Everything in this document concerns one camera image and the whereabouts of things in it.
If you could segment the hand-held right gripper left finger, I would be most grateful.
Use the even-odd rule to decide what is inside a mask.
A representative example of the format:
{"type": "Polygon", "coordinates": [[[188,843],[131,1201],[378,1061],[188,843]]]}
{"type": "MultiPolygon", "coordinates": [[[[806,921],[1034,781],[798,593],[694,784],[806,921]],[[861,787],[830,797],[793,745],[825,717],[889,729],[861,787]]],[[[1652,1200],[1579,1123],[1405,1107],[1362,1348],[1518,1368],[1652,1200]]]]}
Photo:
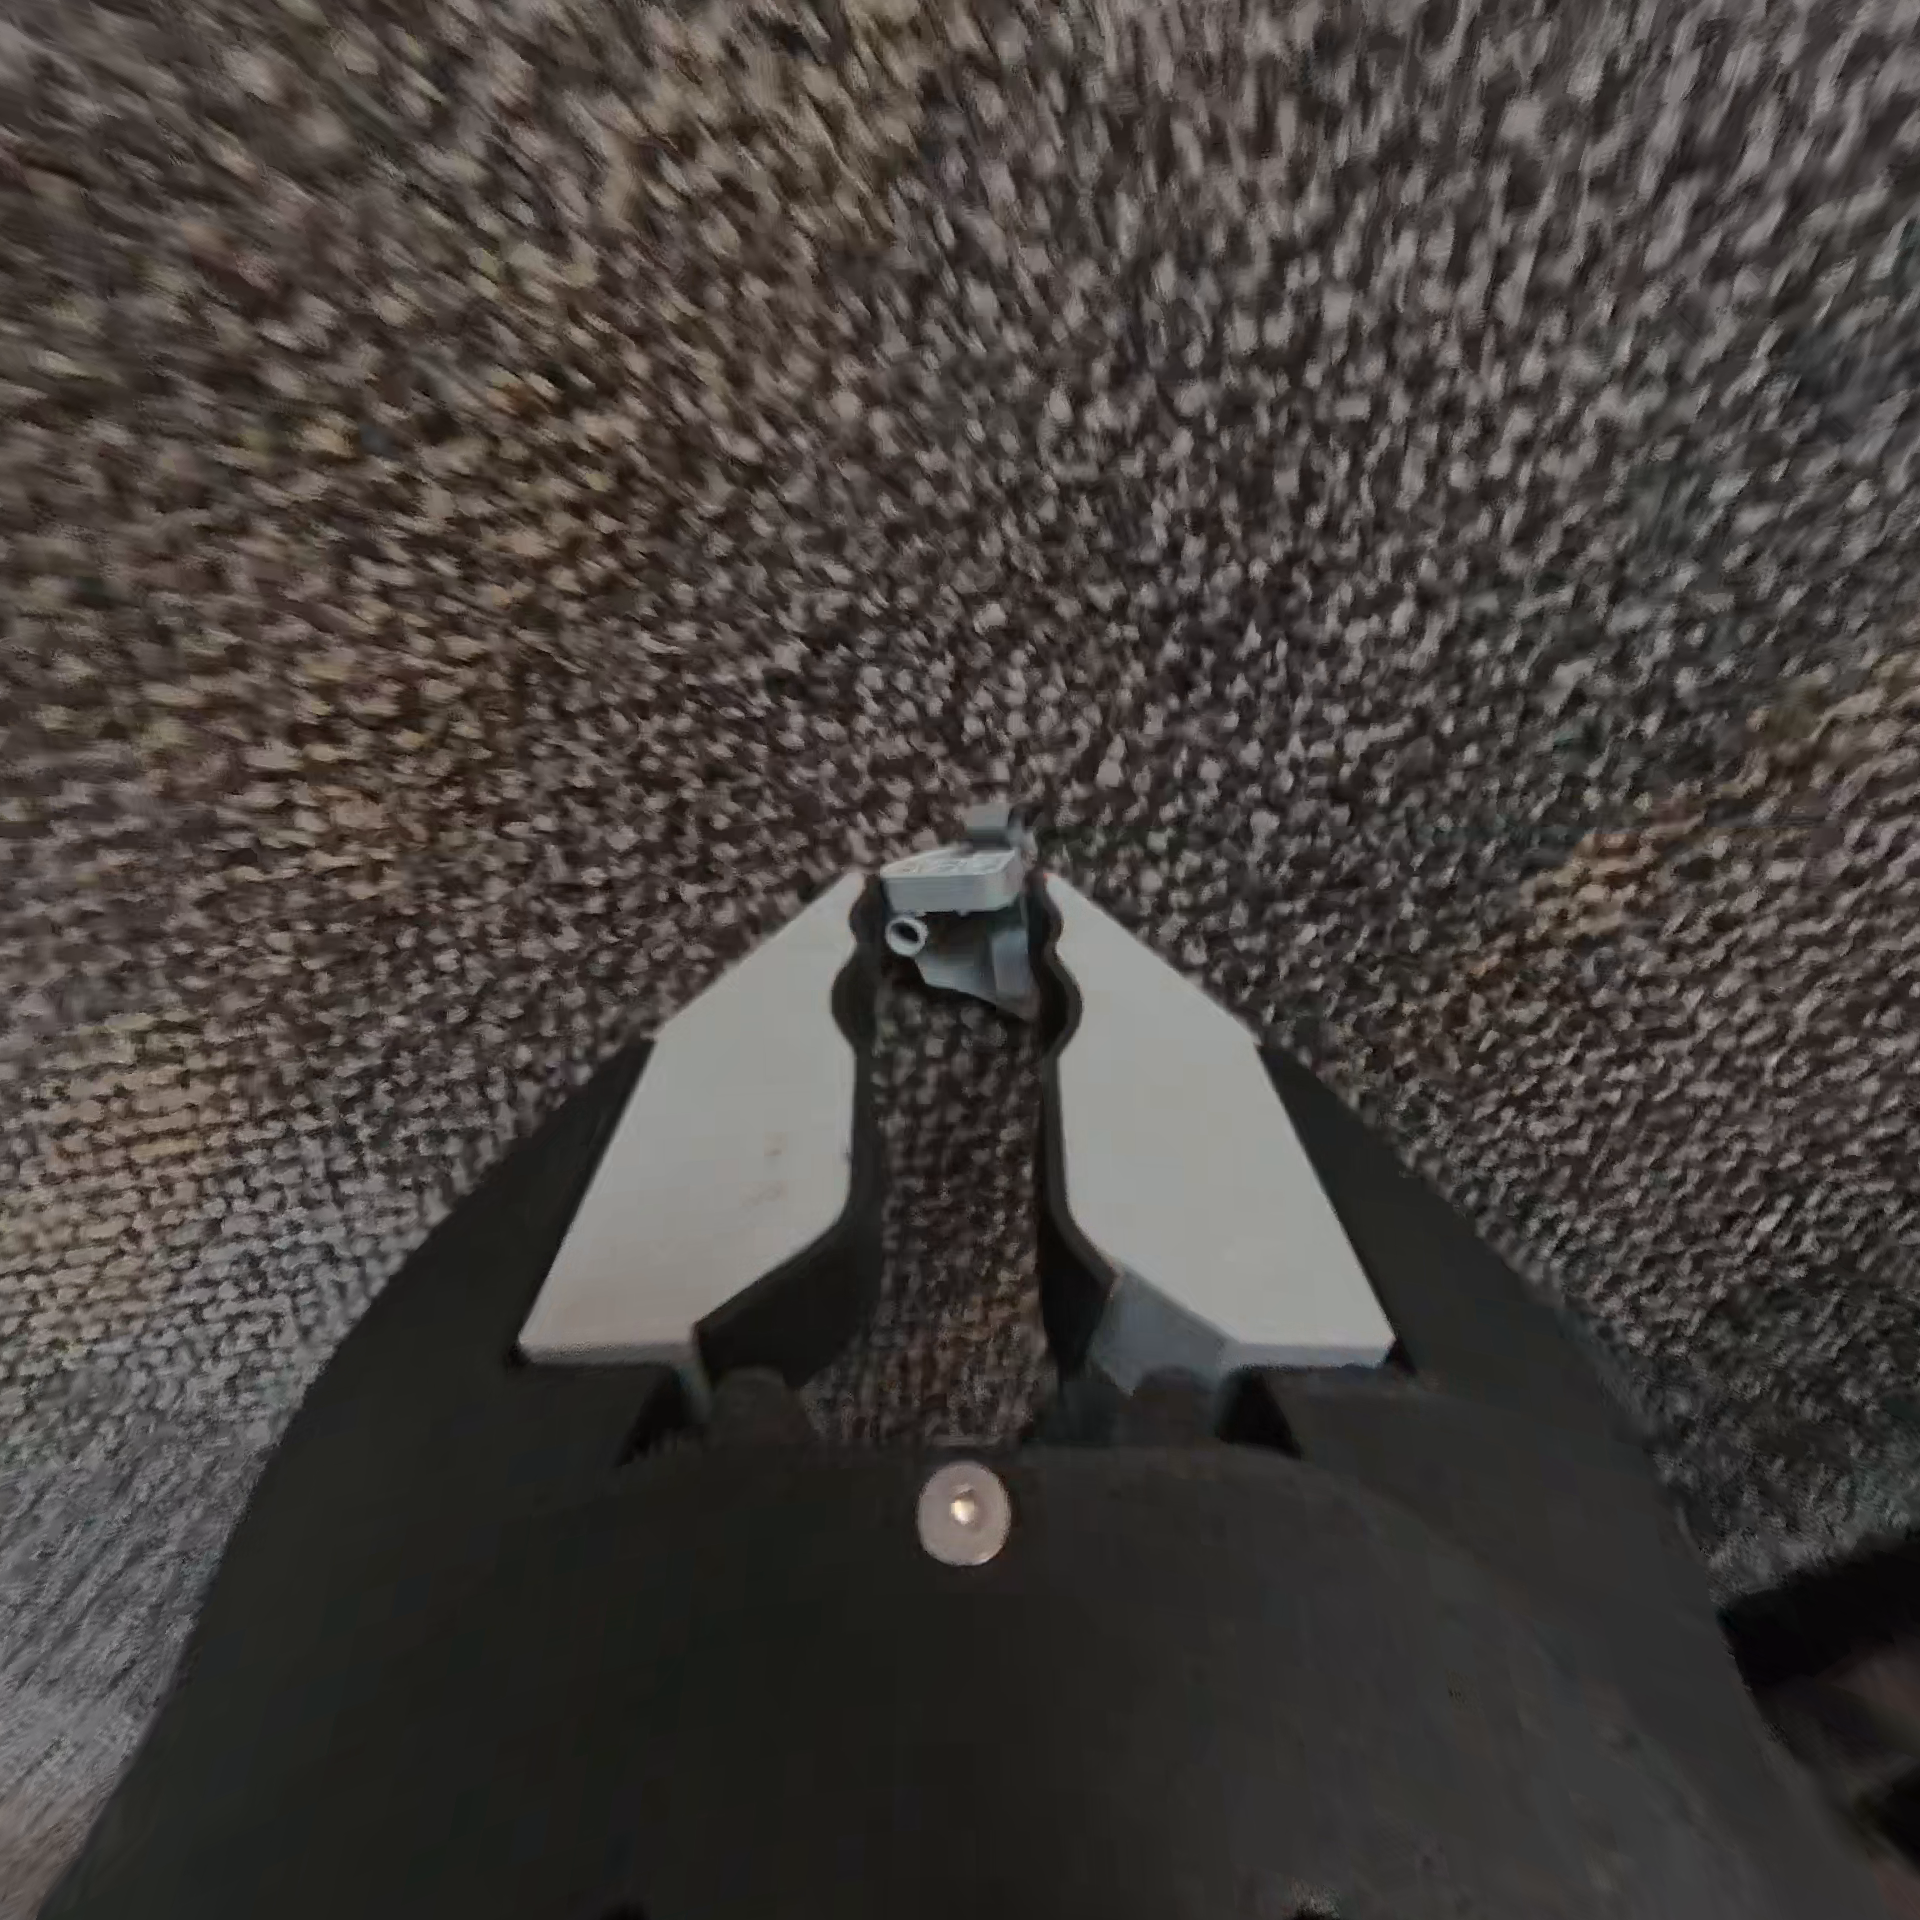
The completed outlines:
{"type": "Polygon", "coordinates": [[[847,872],[655,1033],[516,1350],[805,1388],[879,1278],[874,879],[847,872]]]}

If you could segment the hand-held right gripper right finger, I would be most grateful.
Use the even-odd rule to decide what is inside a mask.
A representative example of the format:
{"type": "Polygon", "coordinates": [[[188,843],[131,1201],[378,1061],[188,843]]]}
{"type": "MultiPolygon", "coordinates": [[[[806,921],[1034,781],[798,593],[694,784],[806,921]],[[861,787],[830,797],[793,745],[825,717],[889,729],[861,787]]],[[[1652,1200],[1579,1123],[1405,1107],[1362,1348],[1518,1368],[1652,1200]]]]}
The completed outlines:
{"type": "Polygon", "coordinates": [[[1255,1030],[1067,879],[1042,891],[1067,998],[1046,1116],[1063,1227],[1094,1268],[1087,1366],[1119,1391],[1377,1368],[1397,1332],[1255,1030]]]}

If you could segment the light grey lego panel piece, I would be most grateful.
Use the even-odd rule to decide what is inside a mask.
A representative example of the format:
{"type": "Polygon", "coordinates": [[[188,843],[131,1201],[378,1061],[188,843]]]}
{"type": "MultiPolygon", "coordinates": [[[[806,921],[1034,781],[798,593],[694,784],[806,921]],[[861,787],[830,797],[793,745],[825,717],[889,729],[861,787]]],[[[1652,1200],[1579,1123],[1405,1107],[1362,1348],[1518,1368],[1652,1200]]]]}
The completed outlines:
{"type": "Polygon", "coordinates": [[[969,807],[951,843],[879,871],[882,941],[925,991],[1034,1023],[1041,982],[1029,925],[1037,839],[1014,803],[969,807]]]}

